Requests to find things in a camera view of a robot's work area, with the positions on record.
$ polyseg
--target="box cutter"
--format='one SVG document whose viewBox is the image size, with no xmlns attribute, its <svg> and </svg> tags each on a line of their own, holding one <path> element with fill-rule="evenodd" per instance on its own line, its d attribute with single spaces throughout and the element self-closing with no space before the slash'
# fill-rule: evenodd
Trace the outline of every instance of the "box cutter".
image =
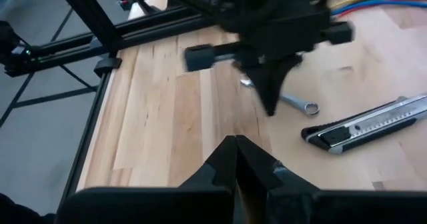
<svg viewBox="0 0 427 224">
<path fill-rule="evenodd" d="M 427 115 L 427 93 L 396 101 L 325 125 L 307 127 L 302 138 L 323 150 L 340 154 L 409 127 Z"/>
</svg>

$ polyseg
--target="black aluminum frame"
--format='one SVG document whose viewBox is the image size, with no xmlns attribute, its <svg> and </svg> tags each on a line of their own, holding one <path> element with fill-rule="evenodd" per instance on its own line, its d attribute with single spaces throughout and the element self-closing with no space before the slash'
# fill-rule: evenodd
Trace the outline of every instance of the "black aluminum frame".
<svg viewBox="0 0 427 224">
<path fill-rule="evenodd" d="M 117 53 L 111 53 L 110 57 L 115 57 Z M 85 164 L 85 159 L 87 156 L 87 151 L 89 150 L 89 146 L 92 140 L 92 135 L 95 130 L 95 126 L 97 124 L 97 119 L 99 116 L 99 112 L 101 111 L 101 106 L 103 102 L 103 98 L 105 96 L 105 92 L 107 91 L 109 79 L 111 77 L 110 73 L 104 73 L 101 77 L 101 81 L 99 82 L 95 99 L 93 100 L 91 110 L 89 112 L 89 117 L 86 121 L 86 126 L 83 131 L 83 135 L 80 139 L 79 147 L 77 148 L 77 153 L 74 157 L 73 165 L 71 166 L 71 170 L 67 179 L 67 183 L 65 184 L 64 192 L 62 194 L 61 202 L 75 193 L 77 189 L 77 185 L 79 184 L 81 171 Z"/>
<path fill-rule="evenodd" d="M 118 25 L 113 25 L 96 0 L 66 1 L 91 32 L 40 46 L 37 50 L 40 55 L 31 61 L 6 66 L 8 75 L 25 75 L 214 24 L 213 19 L 199 14 L 210 15 L 213 9 L 210 4 L 200 0 L 177 0 L 187 5 L 149 13 Z M 91 45 L 94 40 L 101 45 Z"/>
</svg>

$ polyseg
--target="wooden tabletop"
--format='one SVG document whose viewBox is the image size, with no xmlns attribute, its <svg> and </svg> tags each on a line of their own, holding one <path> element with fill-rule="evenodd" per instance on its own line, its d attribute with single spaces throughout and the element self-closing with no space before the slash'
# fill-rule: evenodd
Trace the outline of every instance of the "wooden tabletop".
<svg viewBox="0 0 427 224">
<path fill-rule="evenodd" d="M 165 7 L 165 0 L 151 1 Z M 131 18 L 141 15 L 134 6 Z M 322 189 L 427 190 L 427 120 L 343 155 L 300 137 L 304 127 L 427 91 L 425 10 L 373 7 L 347 19 L 356 26 L 355 41 L 318 45 L 283 85 L 319 104 L 314 118 L 284 103 L 266 117 L 230 62 L 186 73 L 186 47 L 235 39 L 217 27 L 121 51 L 123 64 L 109 81 L 78 189 L 178 186 L 226 135 L 242 134 Z"/>
</svg>

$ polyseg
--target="wrench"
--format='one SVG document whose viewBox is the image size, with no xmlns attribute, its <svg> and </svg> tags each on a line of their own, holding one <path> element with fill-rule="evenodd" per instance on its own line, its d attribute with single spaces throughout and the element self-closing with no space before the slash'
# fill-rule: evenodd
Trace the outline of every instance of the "wrench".
<svg viewBox="0 0 427 224">
<path fill-rule="evenodd" d="M 253 87 L 254 84 L 249 79 L 241 79 L 240 83 L 244 85 L 245 87 Z M 289 95 L 286 93 L 283 93 L 280 95 L 280 100 L 286 102 L 287 104 L 291 105 L 292 107 L 295 107 L 296 109 L 302 111 L 302 113 L 312 116 L 317 113 L 319 113 L 320 108 L 317 103 L 309 102 L 309 101 L 303 101 L 293 95 Z"/>
</svg>

